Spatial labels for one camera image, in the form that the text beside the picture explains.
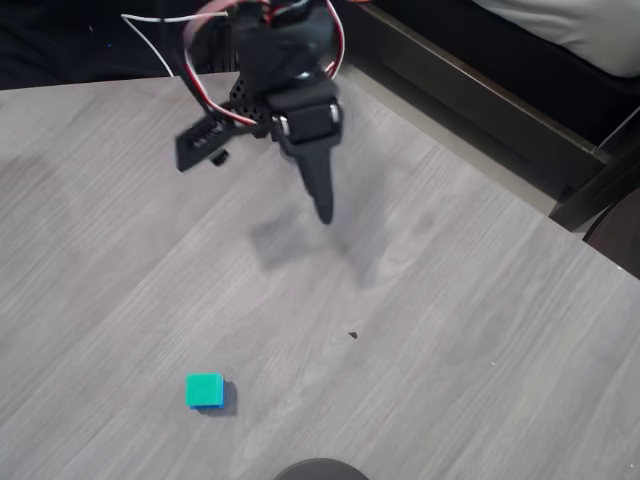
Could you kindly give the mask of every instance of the wooden table surface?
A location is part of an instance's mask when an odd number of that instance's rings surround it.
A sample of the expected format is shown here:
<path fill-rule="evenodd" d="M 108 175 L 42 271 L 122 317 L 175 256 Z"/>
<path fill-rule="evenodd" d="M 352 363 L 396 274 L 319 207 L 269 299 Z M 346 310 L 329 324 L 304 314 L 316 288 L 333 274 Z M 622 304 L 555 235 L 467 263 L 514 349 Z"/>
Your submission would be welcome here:
<path fill-rule="evenodd" d="M 267 141 L 179 174 L 178 79 L 0 93 L 0 478 L 639 478 L 638 280 L 341 86 L 330 228 Z"/>

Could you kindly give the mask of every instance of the wire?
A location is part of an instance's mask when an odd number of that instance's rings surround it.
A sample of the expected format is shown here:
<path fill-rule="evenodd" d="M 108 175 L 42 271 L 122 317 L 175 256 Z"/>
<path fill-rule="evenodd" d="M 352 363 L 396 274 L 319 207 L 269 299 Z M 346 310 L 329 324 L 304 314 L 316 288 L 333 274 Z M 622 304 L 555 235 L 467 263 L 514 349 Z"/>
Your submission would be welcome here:
<path fill-rule="evenodd" d="M 166 62 L 164 57 L 160 54 L 160 52 L 155 47 L 155 45 L 151 43 L 151 41 L 149 41 L 149 39 L 133 23 L 131 23 L 131 20 L 135 20 L 137 22 L 145 22 L 145 23 L 162 23 L 162 22 L 181 23 L 181 22 L 188 22 L 191 20 L 195 20 L 197 18 L 212 18 L 212 17 L 226 17 L 226 16 L 227 16 L 227 12 L 201 13 L 197 15 L 187 15 L 186 17 L 174 17 L 174 18 L 165 18 L 165 19 L 153 18 L 153 17 L 139 17 L 137 15 L 129 15 L 128 13 L 123 13 L 122 15 L 120 15 L 122 20 L 127 25 L 129 25 L 129 27 L 131 27 L 131 29 L 134 32 L 136 32 L 138 36 L 142 38 L 142 40 L 144 40 L 144 42 L 149 46 L 149 48 L 153 51 L 153 53 L 155 53 L 156 57 L 158 57 L 158 59 L 162 62 L 162 65 L 164 66 L 165 70 L 167 70 L 167 72 L 169 73 L 170 77 L 174 77 L 175 75 L 173 74 L 173 71 L 171 71 L 169 64 Z"/>
<path fill-rule="evenodd" d="M 333 17 L 333 21 L 336 24 L 336 29 L 338 30 L 338 58 L 335 62 L 331 62 L 326 69 L 327 74 L 333 80 L 338 75 L 338 71 L 342 66 L 342 62 L 344 62 L 344 53 L 346 51 L 346 38 L 344 34 L 344 26 L 340 21 L 340 16 L 336 9 L 334 8 L 331 0 L 326 0 L 327 8 L 329 9 L 329 13 Z"/>
<path fill-rule="evenodd" d="M 189 75 L 189 78 L 195 84 L 196 90 L 198 90 L 198 92 L 200 93 L 200 96 L 202 96 L 202 98 L 207 103 L 207 105 L 209 105 L 214 110 L 222 113 L 223 115 L 226 115 L 229 118 L 235 120 L 236 122 L 242 123 L 244 125 L 257 125 L 257 122 L 255 120 L 249 117 L 243 117 L 242 115 L 238 115 L 237 113 L 234 113 L 231 110 L 227 110 L 226 108 L 221 107 L 220 105 L 215 103 L 207 93 L 207 89 L 204 87 L 204 85 L 202 84 L 202 81 L 200 81 L 200 77 L 198 77 L 198 74 L 193 68 L 193 64 L 191 63 L 189 52 L 185 50 L 184 54 L 187 62 L 187 73 Z"/>
<path fill-rule="evenodd" d="M 146 23 L 179 23 L 179 22 L 191 22 L 188 26 L 187 26 L 187 30 L 185 31 L 185 44 L 186 44 L 186 48 L 184 51 L 184 55 L 185 55 L 185 67 L 187 70 L 187 74 L 189 76 L 189 79 L 193 82 L 195 89 L 198 91 L 198 93 L 200 94 L 200 96 L 202 97 L 202 99 L 205 101 L 205 103 L 212 108 L 213 110 L 216 110 L 220 113 L 222 113 L 223 115 L 228 116 L 229 118 L 242 123 L 244 125 L 256 125 L 255 120 L 248 118 L 248 117 L 244 117 L 242 115 L 238 115 L 237 113 L 234 113 L 230 110 L 227 110 L 226 108 L 221 107 L 220 105 L 218 105 L 217 103 L 215 103 L 211 97 L 209 96 L 206 88 L 204 87 L 204 85 L 202 84 L 202 81 L 200 80 L 200 78 L 198 77 L 198 74 L 195 70 L 195 68 L 193 67 L 193 62 L 191 61 L 191 56 L 189 54 L 189 47 L 190 47 L 190 43 L 193 40 L 193 37 L 195 36 L 195 32 L 197 30 L 199 30 L 204 23 L 200 23 L 199 25 L 195 26 L 193 25 L 193 21 L 194 20 L 201 20 L 201 19 L 210 19 L 213 17 L 225 17 L 228 16 L 226 10 L 234 5 L 237 5 L 238 3 L 242 2 L 242 1 L 252 1 L 252 0 L 218 0 L 218 1 L 213 1 L 210 2 L 209 4 L 205 5 L 205 7 L 203 7 L 199 13 L 195 14 L 195 15 L 188 15 L 185 17 L 174 17 L 174 18 L 153 18 L 153 17 L 140 17 L 137 15 L 130 15 L 130 14 L 126 14 L 123 13 L 121 15 L 122 20 L 129 25 L 129 27 L 131 27 L 131 29 L 138 34 L 138 36 L 140 36 L 140 38 L 142 38 L 142 40 L 149 46 L 149 48 L 151 48 L 151 50 L 153 51 L 153 53 L 158 57 L 158 59 L 162 62 L 162 65 L 164 66 L 164 68 L 167 70 L 167 72 L 169 73 L 169 76 L 174 77 L 173 71 L 171 70 L 171 68 L 169 67 L 169 65 L 167 64 L 167 62 L 165 61 L 165 59 L 162 57 L 162 55 L 160 54 L 160 52 L 158 51 L 158 49 L 153 45 L 153 43 L 151 43 L 149 41 L 149 39 L 133 24 L 131 23 L 131 20 L 134 21 L 139 21 L 139 22 L 146 22 Z M 253 0 L 257 3 L 261 3 L 263 5 L 266 6 L 270 6 L 270 2 L 269 0 Z M 331 3 L 331 0 L 325 0 L 326 1 L 326 5 L 327 5 L 327 9 L 329 10 L 329 13 L 331 14 L 331 17 L 333 18 L 333 21 L 336 25 L 336 29 L 338 31 L 338 54 L 337 54 L 337 58 L 334 62 L 331 62 L 329 64 L 329 66 L 327 66 L 326 68 L 326 72 L 327 75 L 329 75 L 329 77 L 331 79 L 334 79 L 337 74 L 338 71 L 340 70 L 340 67 L 342 66 L 342 63 L 344 61 L 344 55 L 345 55 L 345 34 L 344 34 L 344 27 L 342 25 L 342 22 L 340 21 L 340 17 L 338 16 L 338 12 L 336 12 L 335 8 L 333 7 L 333 4 Z M 221 11 L 210 11 L 211 8 L 217 8 L 217 7 L 223 8 L 224 10 Z"/>
<path fill-rule="evenodd" d="M 199 13 L 213 14 L 220 13 L 222 10 L 226 11 L 227 9 L 237 5 L 241 2 L 249 2 L 254 1 L 255 3 L 261 3 L 267 7 L 271 6 L 269 0 L 214 0 L 206 4 L 202 9 L 200 9 Z M 243 125 L 257 125 L 257 122 L 249 117 L 244 117 L 242 115 L 238 115 L 237 113 L 232 112 L 231 110 L 227 110 L 224 107 L 221 107 L 217 103 L 213 101 L 213 99 L 209 96 L 207 89 L 204 87 L 202 82 L 200 81 L 200 77 L 198 77 L 198 73 L 195 68 L 193 68 L 193 63 L 191 61 L 191 55 L 189 54 L 189 47 L 191 46 L 191 42 L 195 38 L 196 33 L 200 28 L 204 26 L 205 22 L 197 22 L 192 21 L 187 25 L 184 33 L 184 41 L 185 41 L 185 49 L 184 56 L 186 60 L 186 70 L 190 80 L 193 82 L 195 89 L 200 93 L 202 99 L 206 102 L 206 104 L 216 110 L 223 115 L 228 116 L 232 120 L 235 120 L 238 123 L 242 123 Z"/>

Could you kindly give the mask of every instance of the white wire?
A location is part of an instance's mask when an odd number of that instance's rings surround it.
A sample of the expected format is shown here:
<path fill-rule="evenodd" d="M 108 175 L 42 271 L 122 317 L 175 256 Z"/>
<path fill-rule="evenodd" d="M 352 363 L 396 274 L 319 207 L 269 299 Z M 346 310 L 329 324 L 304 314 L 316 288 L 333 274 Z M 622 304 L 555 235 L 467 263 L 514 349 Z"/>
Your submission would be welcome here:
<path fill-rule="evenodd" d="M 347 43 L 346 43 L 346 38 L 344 34 L 344 26 L 342 25 L 342 21 L 340 20 L 340 16 L 338 15 L 338 12 L 336 12 L 336 9 L 331 3 L 331 0 L 326 0 L 326 3 L 327 3 L 327 8 L 329 9 L 329 12 L 331 12 L 333 19 L 338 25 L 338 35 L 340 35 L 340 40 L 342 41 L 342 50 L 340 51 L 340 56 L 337 60 L 338 63 L 336 63 L 335 65 L 333 63 L 329 65 L 329 68 L 334 67 L 331 73 L 331 79 L 333 80 L 338 75 L 338 71 L 340 70 L 340 67 L 342 66 L 342 62 L 344 61 L 344 53 L 347 50 Z"/>
<path fill-rule="evenodd" d="M 226 16 L 227 16 L 227 12 L 200 13 L 198 15 L 187 15 L 186 17 L 165 18 L 164 21 L 166 23 L 180 23 L 180 22 L 188 22 L 196 18 L 204 18 L 204 17 L 211 18 L 211 17 L 226 17 Z M 149 46 L 149 48 L 153 51 L 153 53 L 155 53 L 156 57 L 158 57 L 158 59 L 162 62 L 162 65 L 164 66 L 164 68 L 169 73 L 169 76 L 174 77 L 174 74 L 171 71 L 171 68 L 169 68 L 169 65 L 167 64 L 165 59 L 162 57 L 158 49 L 153 45 L 153 43 L 149 41 L 147 37 L 144 36 L 144 34 L 140 30 L 138 30 L 138 28 L 133 23 L 131 23 L 131 20 L 135 20 L 137 22 L 146 22 L 146 23 L 161 23 L 163 20 L 161 18 L 139 17 L 137 15 L 129 15 L 128 13 L 123 13 L 122 15 L 120 15 L 120 17 L 127 25 L 129 25 L 129 27 L 131 27 L 131 29 L 134 32 L 138 34 L 140 38 L 142 38 L 142 40 L 144 40 L 144 43 L 146 43 Z"/>

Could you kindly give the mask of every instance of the green cube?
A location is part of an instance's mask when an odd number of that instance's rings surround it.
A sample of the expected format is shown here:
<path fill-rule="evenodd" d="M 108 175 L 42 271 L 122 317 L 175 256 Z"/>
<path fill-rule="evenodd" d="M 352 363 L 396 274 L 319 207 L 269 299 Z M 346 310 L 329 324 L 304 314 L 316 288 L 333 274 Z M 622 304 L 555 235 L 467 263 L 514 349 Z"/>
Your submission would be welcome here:
<path fill-rule="evenodd" d="M 224 407 L 224 377 L 219 373 L 188 374 L 186 390 L 191 409 Z"/>

